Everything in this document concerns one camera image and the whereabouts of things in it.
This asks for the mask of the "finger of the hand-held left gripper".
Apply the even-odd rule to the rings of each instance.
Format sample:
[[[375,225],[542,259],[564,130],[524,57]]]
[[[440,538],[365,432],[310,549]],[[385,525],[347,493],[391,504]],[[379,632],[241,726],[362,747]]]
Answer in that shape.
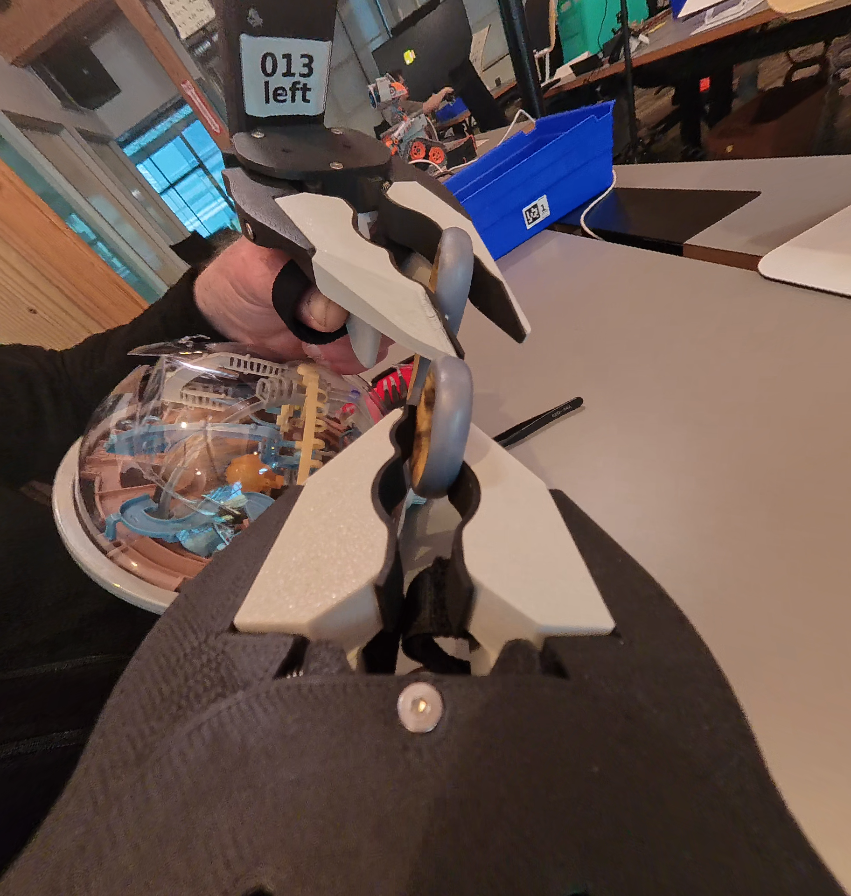
[[[462,348],[426,288],[401,273],[386,248],[358,232],[356,212],[347,202],[301,193],[279,197],[275,206],[310,245],[314,282],[321,293],[422,357],[462,357]]]
[[[468,299],[512,340],[525,342],[531,328],[495,259],[464,207],[431,177],[385,184],[378,205],[379,227],[387,240],[432,262],[444,231],[457,228],[470,237],[474,268]]]

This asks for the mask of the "clear maze ball toy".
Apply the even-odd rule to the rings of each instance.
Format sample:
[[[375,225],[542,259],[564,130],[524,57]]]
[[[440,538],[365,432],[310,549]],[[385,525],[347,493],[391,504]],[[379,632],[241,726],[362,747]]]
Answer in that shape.
[[[312,361],[203,337],[132,355],[80,437],[77,507],[108,559],[168,591],[382,418],[361,376]]]

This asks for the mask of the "blue plastic bin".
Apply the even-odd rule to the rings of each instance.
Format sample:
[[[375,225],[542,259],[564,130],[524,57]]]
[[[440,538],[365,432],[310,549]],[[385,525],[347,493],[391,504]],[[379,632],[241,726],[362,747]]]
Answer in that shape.
[[[499,259],[613,183],[614,103],[539,118],[446,180]]]

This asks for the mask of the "black monitor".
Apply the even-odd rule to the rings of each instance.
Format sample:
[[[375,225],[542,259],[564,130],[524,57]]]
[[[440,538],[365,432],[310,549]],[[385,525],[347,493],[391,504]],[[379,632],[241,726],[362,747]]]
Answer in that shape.
[[[379,73],[400,73],[409,98],[424,103],[452,87],[479,128],[494,130],[506,118],[470,60],[473,32],[462,1],[433,1],[400,22],[373,51]]]

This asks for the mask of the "black metal pole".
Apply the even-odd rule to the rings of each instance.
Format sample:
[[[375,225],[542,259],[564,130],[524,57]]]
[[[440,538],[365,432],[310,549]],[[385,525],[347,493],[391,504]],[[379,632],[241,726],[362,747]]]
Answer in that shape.
[[[521,107],[535,120],[544,115],[543,93],[523,1],[497,2]]]

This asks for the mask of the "black tweezers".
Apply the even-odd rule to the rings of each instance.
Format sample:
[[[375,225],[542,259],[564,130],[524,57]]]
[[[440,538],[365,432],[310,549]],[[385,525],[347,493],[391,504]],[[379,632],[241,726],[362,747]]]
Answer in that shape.
[[[554,409],[547,410],[506,429],[502,433],[496,435],[494,441],[504,449],[509,449],[530,438],[532,435],[538,434],[552,426],[557,420],[567,417],[571,413],[581,409],[583,404],[584,399],[581,396],[569,399]]]

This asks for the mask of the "small toy robot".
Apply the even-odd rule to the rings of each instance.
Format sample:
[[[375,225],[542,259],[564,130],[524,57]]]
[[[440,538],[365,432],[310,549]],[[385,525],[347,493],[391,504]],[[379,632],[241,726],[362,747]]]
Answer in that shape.
[[[450,142],[439,139],[436,115],[442,101],[454,97],[451,87],[442,88],[422,104],[409,99],[407,86],[399,75],[381,75],[367,89],[373,108],[387,118],[387,125],[377,138],[398,161],[441,178],[476,160],[473,136]]]

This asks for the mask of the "person's left hand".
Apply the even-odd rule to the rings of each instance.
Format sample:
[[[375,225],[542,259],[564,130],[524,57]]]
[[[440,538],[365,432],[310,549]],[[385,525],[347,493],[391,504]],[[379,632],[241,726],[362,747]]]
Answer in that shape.
[[[289,255],[239,238],[223,249],[195,281],[195,302],[204,318],[229,342],[253,345],[285,362],[311,361],[342,375],[366,367],[349,336],[325,345],[303,342],[286,326],[272,303],[272,287]]]

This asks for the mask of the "black flat mat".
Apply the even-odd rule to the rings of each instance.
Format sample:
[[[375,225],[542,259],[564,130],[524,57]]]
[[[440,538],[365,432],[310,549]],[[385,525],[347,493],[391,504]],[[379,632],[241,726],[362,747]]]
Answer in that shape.
[[[551,230],[585,236],[584,227],[615,244],[682,254],[692,238],[760,196],[756,190],[615,187],[576,208]]]

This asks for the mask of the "person's dark clothing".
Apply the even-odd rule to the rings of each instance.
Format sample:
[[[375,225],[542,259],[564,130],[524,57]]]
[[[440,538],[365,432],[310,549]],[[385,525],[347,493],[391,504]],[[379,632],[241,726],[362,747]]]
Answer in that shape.
[[[158,619],[84,574],[51,509],[0,485],[0,876],[60,796]]]

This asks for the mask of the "white round toy stand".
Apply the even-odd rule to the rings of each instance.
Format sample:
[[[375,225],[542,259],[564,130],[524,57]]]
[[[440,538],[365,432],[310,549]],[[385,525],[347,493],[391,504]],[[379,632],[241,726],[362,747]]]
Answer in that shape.
[[[80,444],[81,439],[75,440],[64,454],[52,486],[52,510],[61,541],[74,562],[98,586],[132,606],[161,615],[176,599],[177,591],[150,584],[108,559],[79,520],[75,489]]]

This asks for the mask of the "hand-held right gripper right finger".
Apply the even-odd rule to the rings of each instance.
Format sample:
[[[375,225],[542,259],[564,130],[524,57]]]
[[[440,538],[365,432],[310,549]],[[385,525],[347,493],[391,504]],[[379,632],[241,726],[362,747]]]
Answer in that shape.
[[[541,649],[550,636],[610,634],[614,620],[545,483],[475,425],[465,462],[480,490],[462,530],[472,672],[489,673],[511,641]]]

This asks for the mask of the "white flat device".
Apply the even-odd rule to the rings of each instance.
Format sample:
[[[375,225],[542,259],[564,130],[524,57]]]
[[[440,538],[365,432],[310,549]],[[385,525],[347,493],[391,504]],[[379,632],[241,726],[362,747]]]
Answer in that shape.
[[[851,298],[851,205],[765,254],[765,279]]]

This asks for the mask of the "long wooden desk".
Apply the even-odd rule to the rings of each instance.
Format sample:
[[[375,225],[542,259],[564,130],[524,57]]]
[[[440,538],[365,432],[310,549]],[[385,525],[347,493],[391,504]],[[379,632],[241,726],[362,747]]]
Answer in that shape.
[[[749,14],[692,33],[687,21],[666,17],[647,46],[633,56],[638,87],[675,84],[714,69],[812,46],[851,32],[851,2],[822,2],[781,14],[765,5]]]

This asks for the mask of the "grey handled scissors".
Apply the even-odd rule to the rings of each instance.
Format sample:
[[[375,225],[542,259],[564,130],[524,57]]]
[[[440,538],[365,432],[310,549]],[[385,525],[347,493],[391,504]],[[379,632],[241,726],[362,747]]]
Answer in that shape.
[[[432,264],[429,287],[442,320],[458,335],[474,273],[474,249],[469,233],[461,228],[444,230]],[[408,442],[408,458],[397,466],[398,497],[391,499],[391,519],[400,533],[409,495],[421,499],[445,497],[463,463],[473,405],[473,379],[465,361],[441,356],[415,363],[405,424],[398,435]]]

